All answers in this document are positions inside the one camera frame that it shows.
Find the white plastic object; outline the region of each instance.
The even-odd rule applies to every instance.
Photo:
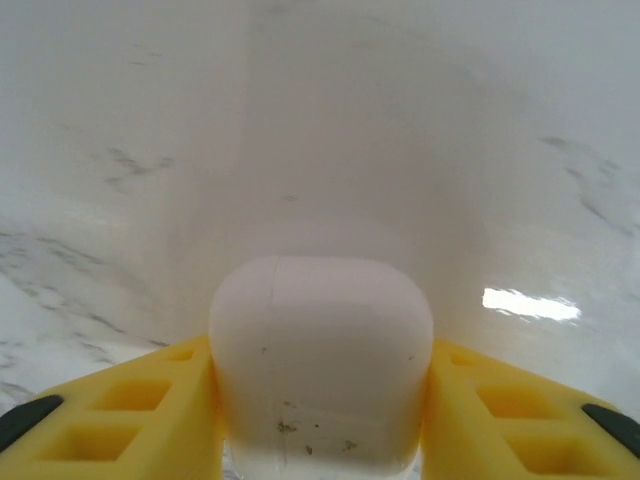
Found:
[[[210,335],[246,480],[407,476],[433,322],[406,275],[353,258],[260,258],[217,291]]]

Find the yellow foam block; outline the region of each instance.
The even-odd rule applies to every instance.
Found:
[[[428,375],[423,478],[640,479],[640,461],[591,419],[586,393],[437,341]]]
[[[203,336],[43,392],[64,401],[0,453],[0,478],[220,479],[214,386]]]

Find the white marble surface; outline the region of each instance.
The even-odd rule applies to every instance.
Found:
[[[640,417],[639,42],[638,2],[11,2],[2,408],[298,254],[387,262],[438,335]]]

